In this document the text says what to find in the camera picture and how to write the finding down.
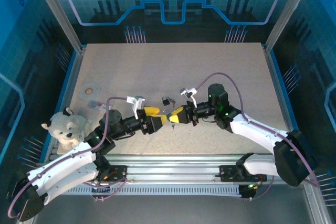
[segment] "plush toy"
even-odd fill
[[[75,148],[90,134],[90,122],[81,115],[74,115],[68,107],[54,114],[47,123],[41,126],[48,130],[66,151]]]

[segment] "blue edge trim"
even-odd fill
[[[55,113],[60,111],[60,107],[61,107],[61,104],[62,104],[62,101],[63,101],[63,98],[64,98],[64,94],[65,94],[65,90],[67,89],[67,86],[68,86],[71,70],[72,70],[72,67],[74,66],[74,63],[75,63],[76,55],[77,55],[77,53],[76,53],[76,51],[74,51],[72,56],[71,56],[71,61],[70,61],[69,67],[68,67],[67,74],[65,75],[65,78],[64,78],[64,82],[63,82],[63,86],[62,86],[62,89],[61,89],[61,93],[60,93],[59,98],[58,98],[58,102],[56,104]],[[46,141],[45,141],[44,146],[43,146],[43,150],[42,150],[40,159],[39,159],[40,163],[44,163],[44,161],[45,161],[45,158],[46,158],[46,155],[47,155],[47,152],[48,152],[48,149],[49,149],[50,141],[51,141],[51,135],[48,133]]]
[[[67,72],[67,74],[65,76],[65,79],[64,79],[64,83],[63,83],[63,86],[62,86],[61,93],[60,93],[59,98],[58,98],[55,113],[59,112],[59,110],[60,110],[60,106],[61,106],[62,100],[64,98],[65,90],[66,90],[68,82],[69,82],[70,73],[71,73],[72,67],[74,65],[76,55],[77,55],[77,53],[76,53],[76,51],[74,51],[74,53],[72,54],[72,57],[71,57],[71,62],[70,62],[69,68],[68,68],[68,72]],[[272,59],[273,64],[274,64],[275,71],[276,71],[276,75],[277,75],[276,77],[279,79],[279,82],[280,82],[281,91],[284,94],[283,97],[285,98],[285,103],[286,103],[286,106],[288,108],[291,123],[292,123],[294,129],[298,129],[299,127],[298,127],[297,121],[295,119],[294,112],[293,112],[292,106],[291,106],[290,101],[289,101],[289,97],[288,97],[287,92],[286,92],[286,87],[285,87],[285,84],[284,84],[283,79],[281,77],[280,68],[279,68],[277,59],[275,58],[275,54],[274,54],[273,50],[271,50],[270,55],[271,55],[271,59]],[[42,153],[41,153],[40,160],[39,160],[40,163],[43,163],[45,161],[47,151],[49,149],[50,141],[51,141],[51,136],[50,136],[50,134],[48,134],[48,136],[46,138],[46,141],[45,141],[45,144],[44,144],[44,147],[43,147],[43,150],[42,150]]]

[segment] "enclosure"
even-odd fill
[[[0,5],[1,223],[17,222],[7,217],[12,173],[26,173],[67,152],[41,124],[66,106],[90,119],[91,130],[99,124],[104,112],[88,106],[83,87],[97,89],[94,100],[102,103],[110,96],[141,95],[168,114],[175,104],[164,106],[163,97],[172,98],[176,108],[184,105],[180,89],[195,87],[213,72],[237,82],[249,116],[307,137],[318,157],[314,171],[321,175],[321,189],[308,183],[292,188],[278,178],[268,194],[250,203],[182,193],[225,189],[216,177],[218,166],[235,164],[246,153],[268,152],[215,124],[169,122],[159,133],[117,141],[106,155],[111,164],[128,166],[128,187],[137,193],[124,191],[101,204],[77,186],[26,223],[335,223],[336,0],[0,0]],[[230,103],[240,108],[224,77],[208,80],[195,96],[198,102],[212,83],[222,83]],[[123,117],[132,115],[125,102],[112,106]],[[150,189],[166,191],[155,196]]]

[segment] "silver extrusion bar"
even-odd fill
[[[285,7],[283,8],[279,19],[274,25],[267,41],[266,41],[266,52],[270,52],[284,30],[287,22],[289,21],[291,15],[297,8],[300,0],[288,0]]]
[[[82,52],[82,45],[60,2],[58,0],[46,0],[46,2],[48,3],[61,28],[63,29],[65,35],[68,37],[74,50],[80,54]]]

